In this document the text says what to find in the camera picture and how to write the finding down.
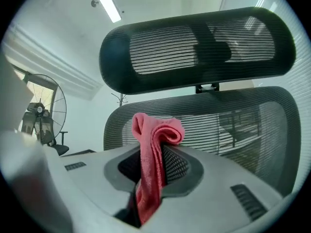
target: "pink towel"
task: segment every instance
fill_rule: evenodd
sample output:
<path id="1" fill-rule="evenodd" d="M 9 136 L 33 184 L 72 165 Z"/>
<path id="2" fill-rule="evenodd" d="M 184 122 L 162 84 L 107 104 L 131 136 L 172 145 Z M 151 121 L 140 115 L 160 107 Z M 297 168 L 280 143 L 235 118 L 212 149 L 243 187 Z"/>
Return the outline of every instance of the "pink towel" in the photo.
<path id="1" fill-rule="evenodd" d="M 141 180 L 136 191 L 138 214 L 144 224 L 160 205 L 165 173 L 160 143 L 180 143 L 185 130 L 180 120 L 156 119 L 145 113 L 133 116 L 133 136 L 140 142 Z"/>

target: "ceiling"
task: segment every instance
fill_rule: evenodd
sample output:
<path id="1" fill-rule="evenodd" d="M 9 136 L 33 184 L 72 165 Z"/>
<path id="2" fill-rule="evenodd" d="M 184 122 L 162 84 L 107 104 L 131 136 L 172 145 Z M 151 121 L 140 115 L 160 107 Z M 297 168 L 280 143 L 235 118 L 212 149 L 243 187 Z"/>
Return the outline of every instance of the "ceiling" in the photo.
<path id="1" fill-rule="evenodd" d="M 14 19 L 34 41 L 70 66 L 103 82 L 99 50 L 107 33 L 129 23 L 217 11 L 222 0 L 113 0 L 122 20 L 112 23 L 92 0 L 28 0 Z"/>

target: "ceiling light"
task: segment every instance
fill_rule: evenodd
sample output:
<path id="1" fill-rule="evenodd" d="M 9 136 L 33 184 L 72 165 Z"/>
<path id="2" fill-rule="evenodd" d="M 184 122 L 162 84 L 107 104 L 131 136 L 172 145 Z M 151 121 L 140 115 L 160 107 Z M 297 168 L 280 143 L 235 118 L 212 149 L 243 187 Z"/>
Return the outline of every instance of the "ceiling light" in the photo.
<path id="1" fill-rule="evenodd" d="M 99 0 L 105 8 L 112 22 L 121 20 L 121 16 L 112 0 Z"/>

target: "chair seat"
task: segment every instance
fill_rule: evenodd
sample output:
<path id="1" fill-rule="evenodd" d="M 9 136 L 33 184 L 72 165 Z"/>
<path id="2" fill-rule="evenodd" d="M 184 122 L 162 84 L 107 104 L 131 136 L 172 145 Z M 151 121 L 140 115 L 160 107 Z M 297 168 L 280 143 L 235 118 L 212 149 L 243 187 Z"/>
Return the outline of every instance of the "chair seat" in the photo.
<path id="1" fill-rule="evenodd" d="M 59 144 L 52 146 L 52 148 L 56 149 L 59 156 L 63 155 L 64 153 L 66 153 L 69 150 L 69 147 L 67 147 L 65 145 L 59 145 Z"/>

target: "mesh headrest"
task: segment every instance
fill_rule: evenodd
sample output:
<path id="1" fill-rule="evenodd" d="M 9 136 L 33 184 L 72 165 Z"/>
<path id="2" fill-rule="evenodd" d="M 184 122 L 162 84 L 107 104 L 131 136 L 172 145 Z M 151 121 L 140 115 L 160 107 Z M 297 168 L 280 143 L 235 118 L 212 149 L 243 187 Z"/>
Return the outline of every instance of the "mesh headrest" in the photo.
<path id="1" fill-rule="evenodd" d="M 253 7 L 120 26 L 100 50 L 104 81 L 124 94 L 283 75 L 294 61 L 285 23 Z"/>

